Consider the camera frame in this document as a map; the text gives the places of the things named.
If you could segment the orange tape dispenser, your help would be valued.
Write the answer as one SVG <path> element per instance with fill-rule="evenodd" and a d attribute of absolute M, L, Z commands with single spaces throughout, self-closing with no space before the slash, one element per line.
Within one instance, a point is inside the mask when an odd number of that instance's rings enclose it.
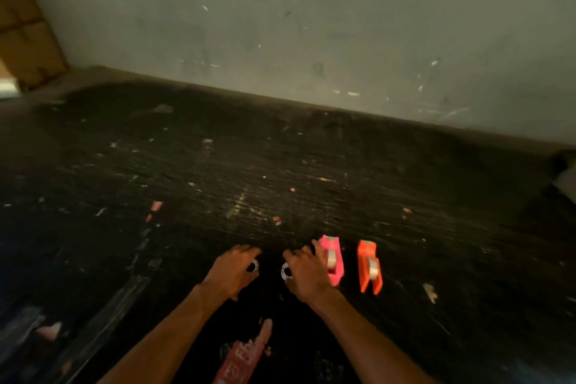
<path fill-rule="evenodd" d="M 378 295 L 383 287 L 383 276 L 377 257 L 377 244 L 360 240 L 356 255 L 360 292 L 365 293 L 368 286 L 371 286 L 373 295 Z"/>

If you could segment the person's left hand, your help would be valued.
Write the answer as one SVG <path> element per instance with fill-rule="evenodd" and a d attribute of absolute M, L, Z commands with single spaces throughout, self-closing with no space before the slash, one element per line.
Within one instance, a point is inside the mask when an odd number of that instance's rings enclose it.
<path fill-rule="evenodd" d="M 217 257 L 200 284 L 203 296 L 215 306 L 221 306 L 227 300 L 237 301 L 240 292 L 259 276 L 259 272 L 232 270 L 229 266 L 229 251 Z"/>

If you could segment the pink tape dispenser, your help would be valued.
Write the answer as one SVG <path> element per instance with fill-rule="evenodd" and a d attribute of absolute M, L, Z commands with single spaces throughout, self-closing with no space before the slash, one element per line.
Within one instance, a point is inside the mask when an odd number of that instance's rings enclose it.
<path fill-rule="evenodd" d="M 344 276 L 344 261 L 340 239 L 337 236 L 323 235 L 319 239 L 331 284 L 338 287 Z"/>

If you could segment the person's right hand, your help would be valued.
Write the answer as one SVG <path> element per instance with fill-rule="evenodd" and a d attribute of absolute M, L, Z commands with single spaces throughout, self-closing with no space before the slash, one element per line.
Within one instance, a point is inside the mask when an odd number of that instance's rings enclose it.
<path fill-rule="evenodd" d="M 292 270 L 292 279 L 285 284 L 303 303 L 313 308 L 335 291 L 326 263 L 316 258 L 313 245 L 305 245 L 300 250 L 284 250 L 283 257 Z"/>

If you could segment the red printed paper scrap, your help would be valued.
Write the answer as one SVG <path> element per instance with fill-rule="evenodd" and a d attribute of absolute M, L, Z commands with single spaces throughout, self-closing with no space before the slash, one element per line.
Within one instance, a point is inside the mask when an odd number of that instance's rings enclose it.
<path fill-rule="evenodd" d="M 236 341 L 220 366 L 212 384 L 248 384 L 272 333 L 272 319 L 262 323 L 255 340 Z"/>

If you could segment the person's left forearm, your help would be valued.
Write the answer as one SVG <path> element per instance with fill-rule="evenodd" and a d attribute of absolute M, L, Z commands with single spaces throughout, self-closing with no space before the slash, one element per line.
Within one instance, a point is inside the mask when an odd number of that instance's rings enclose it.
<path fill-rule="evenodd" d="M 216 287 L 198 284 L 96 384 L 170 384 L 198 334 L 226 300 Z"/>

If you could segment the person's right forearm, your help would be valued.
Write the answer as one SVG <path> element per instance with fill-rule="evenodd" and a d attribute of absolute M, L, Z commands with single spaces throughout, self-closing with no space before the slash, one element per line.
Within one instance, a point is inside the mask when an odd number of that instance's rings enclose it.
<path fill-rule="evenodd" d="M 437 384 L 336 288 L 328 286 L 307 302 L 335 336 L 362 384 Z"/>

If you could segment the brown cardboard box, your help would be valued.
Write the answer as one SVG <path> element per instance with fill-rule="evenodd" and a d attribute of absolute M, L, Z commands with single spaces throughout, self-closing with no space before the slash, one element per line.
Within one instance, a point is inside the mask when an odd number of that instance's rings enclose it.
<path fill-rule="evenodd" d="M 68 70 L 37 1 L 0 0 L 0 96 L 18 97 Z"/>

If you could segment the pink paper scrap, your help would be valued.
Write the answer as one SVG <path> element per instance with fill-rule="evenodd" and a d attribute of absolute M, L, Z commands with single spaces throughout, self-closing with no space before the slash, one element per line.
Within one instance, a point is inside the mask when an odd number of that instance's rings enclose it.
<path fill-rule="evenodd" d="M 55 322 L 52 325 L 44 325 L 40 326 L 35 329 L 35 333 L 38 334 L 41 338 L 49 341 L 54 342 L 58 338 L 62 328 L 62 322 Z"/>

